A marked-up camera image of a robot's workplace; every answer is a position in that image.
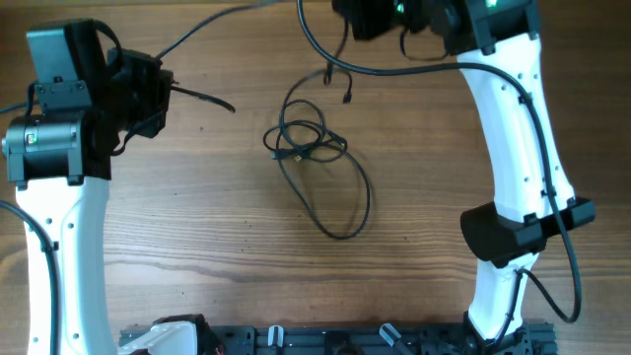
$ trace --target wooden table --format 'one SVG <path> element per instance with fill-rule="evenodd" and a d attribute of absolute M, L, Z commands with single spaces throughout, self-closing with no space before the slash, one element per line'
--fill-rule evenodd
<path fill-rule="evenodd" d="M 35 78 L 25 32 L 31 25 L 94 17 L 123 46 L 158 53 L 215 5 L 15 8 L 0 10 L 0 103 L 24 100 Z M 557 325 L 562 354 L 629 353 L 631 340 L 631 6 L 618 0 L 541 1 L 543 78 L 557 146 L 597 219 L 571 233 L 584 281 L 584 311 L 565 325 L 530 285 L 527 319 Z M 341 21 L 326 1 L 307 4 L 313 30 L 332 50 Z M 441 42 L 411 37 L 409 51 L 434 56 Z M 349 42 L 343 57 L 373 67 L 410 65 L 397 34 Z M 218 106 L 174 93 L 167 128 L 137 138 L 112 160 L 105 216 L 105 279 L 112 334 L 159 317 L 203 313 L 213 324 L 322 325 L 458 321 L 475 284 L 475 257 L 459 214 L 493 198 L 477 111 L 459 73 L 315 80 L 313 100 L 349 141 L 375 189 L 367 231 L 348 242 L 323 236 L 261 144 L 299 78 L 322 68 L 283 4 L 217 21 L 165 57 L 183 87 L 218 96 Z M 292 117 L 314 118 L 306 108 Z M 0 118 L 4 132 L 13 115 Z M 288 162 L 336 232 L 363 208 L 363 186 L 348 161 Z M 0 177 L 6 167 L 0 165 Z M 15 202 L 14 186 L 0 198 Z M 0 213 L 0 352 L 23 354 L 29 329 L 28 263 L 20 221 Z M 571 278 L 561 240 L 535 266 L 569 310 Z"/>

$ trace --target white plastic casing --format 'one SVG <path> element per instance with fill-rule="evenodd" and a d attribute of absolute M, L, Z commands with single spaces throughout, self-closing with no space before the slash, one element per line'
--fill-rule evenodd
<path fill-rule="evenodd" d="M 534 107 L 543 129 L 555 186 L 556 201 L 561 210 L 574 197 L 554 144 L 550 120 L 543 96 L 540 66 L 541 41 L 530 35 L 518 35 L 496 44 L 496 52 L 484 55 L 473 50 L 458 56 L 458 62 L 487 64 L 512 75 L 531 93 Z M 507 219 L 523 222 L 526 215 L 543 218 L 552 213 L 547 196 L 542 195 L 544 173 L 538 140 L 532 117 L 519 101 L 518 91 L 495 74 L 465 69 L 466 79 L 480 113 L 484 137 L 493 166 L 495 207 Z M 495 339 L 506 321 L 517 275 L 515 270 L 530 270 L 538 254 L 526 254 L 498 269 L 490 261 L 478 260 L 475 297 L 468 316 L 480 336 Z M 526 279 L 522 281 L 514 319 L 507 334 L 511 334 L 523 320 L 522 300 Z"/>
<path fill-rule="evenodd" d="M 18 204 L 46 231 L 55 251 L 60 292 L 61 354 L 116 354 L 105 304 L 103 223 L 109 182 L 85 177 L 35 179 L 17 191 Z M 31 331 L 29 355 L 50 354 L 50 282 L 45 255 L 27 228 Z"/>
<path fill-rule="evenodd" d="M 497 268 L 491 261 L 477 260 L 477 278 L 475 279 L 475 296 L 469 306 L 469 319 L 484 339 L 495 339 L 506 321 L 513 300 L 516 270 L 530 270 L 539 254 L 528 253 L 513 259 L 504 268 Z M 522 326 L 522 301 L 526 291 L 527 278 L 522 278 L 520 294 L 517 298 L 513 320 L 509 324 L 507 334 L 511 334 Z"/>
<path fill-rule="evenodd" d="M 173 321 L 154 325 L 148 333 L 119 347 L 118 355 L 129 355 L 138 349 L 148 349 L 151 355 L 197 355 L 195 324 Z"/>
<path fill-rule="evenodd" d="M 540 53 L 540 39 L 525 34 L 498 42 L 495 54 L 474 50 L 459 55 L 457 60 L 500 68 L 532 93 L 550 158 L 557 204 L 563 210 L 568 199 L 574 197 L 574 189 L 565 177 L 554 144 L 541 84 Z M 532 118 L 526 106 L 520 104 L 519 93 L 495 74 L 471 69 L 462 70 L 462 74 L 480 113 L 493 166 L 497 213 L 517 222 L 523 222 L 524 216 L 532 213 L 537 218 L 551 214 L 547 197 L 541 195 L 545 188 L 538 140 Z"/>

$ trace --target black joint cover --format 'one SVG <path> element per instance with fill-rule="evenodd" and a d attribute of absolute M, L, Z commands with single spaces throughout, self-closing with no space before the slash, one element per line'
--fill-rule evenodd
<path fill-rule="evenodd" d="M 392 28 L 394 6 L 384 0 L 332 0 L 333 11 L 351 23 L 353 37 L 369 40 Z"/>
<path fill-rule="evenodd" d="M 596 217 L 594 203 L 577 197 L 561 211 L 565 228 L 570 231 L 586 225 Z M 525 216 L 524 223 L 508 220 L 497 214 L 495 203 L 465 211 L 460 216 L 460 227 L 471 251 L 483 261 L 505 267 L 512 259 L 528 252 L 541 252 L 547 239 L 560 233 L 553 215 L 542 219 Z"/>

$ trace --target wood grain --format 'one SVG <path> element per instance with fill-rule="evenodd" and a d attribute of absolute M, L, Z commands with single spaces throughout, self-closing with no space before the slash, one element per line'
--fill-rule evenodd
<path fill-rule="evenodd" d="M 305 2 L 328 2 L 329 0 L 305 0 Z M 181 4 L 177 0 L 4 0 L 0 8 L 50 7 L 50 6 L 112 6 L 112 5 L 157 5 Z M 187 0 L 186 4 L 234 4 L 235 0 Z"/>
<path fill-rule="evenodd" d="M 123 46 L 158 53 L 213 5 L 33 7 L 0 10 L 0 103 L 24 99 L 35 72 L 25 32 L 44 21 L 94 17 Z M 542 1 L 543 78 L 564 168 L 597 220 L 572 233 L 584 280 L 584 312 L 565 325 L 528 288 L 527 319 L 557 325 L 562 354 L 626 354 L 631 340 L 631 29 L 628 2 Z M 306 6 L 327 48 L 342 25 L 330 4 Z M 430 36 L 410 52 L 441 51 Z M 409 63 L 396 34 L 349 42 L 346 60 L 373 67 Z M 458 218 L 493 198 L 477 111 L 458 73 L 355 76 L 353 103 L 343 78 L 314 81 L 312 100 L 349 141 L 375 189 L 367 231 L 337 243 L 321 235 L 261 144 L 299 78 L 322 68 L 283 4 L 225 18 L 165 57 L 186 88 L 220 97 L 229 114 L 173 94 L 167 128 L 135 139 L 115 158 L 105 216 L 105 279 L 112 334 L 159 317 L 203 313 L 214 324 L 331 324 L 460 320 L 474 290 L 475 258 Z M 312 117 L 302 108 L 292 117 Z M 0 117 L 4 132 L 12 115 Z M 323 223 L 348 230 L 363 186 L 347 161 L 288 163 Z M 6 167 L 0 165 L 0 176 Z M 13 186 L 0 198 L 15 201 Z M 29 305 L 26 243 L 19 221 L 0 213 L 0 353 L 26 352 Z M 535 271 L 565 309 L 570 274 L 561 241 Z"/>

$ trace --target cable connector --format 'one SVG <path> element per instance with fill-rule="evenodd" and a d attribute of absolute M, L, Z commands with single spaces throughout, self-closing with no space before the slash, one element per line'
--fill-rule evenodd
<path fill-rule="evenodd" d="M 273 160 L 283 160 L 283 159 L 291 157 L 294 153 L 295 152 L 294 152 L 293 149 L 282 148 L 282 149 L 277 149 L 277 150 L 271 151 L 269 156 Z"/>

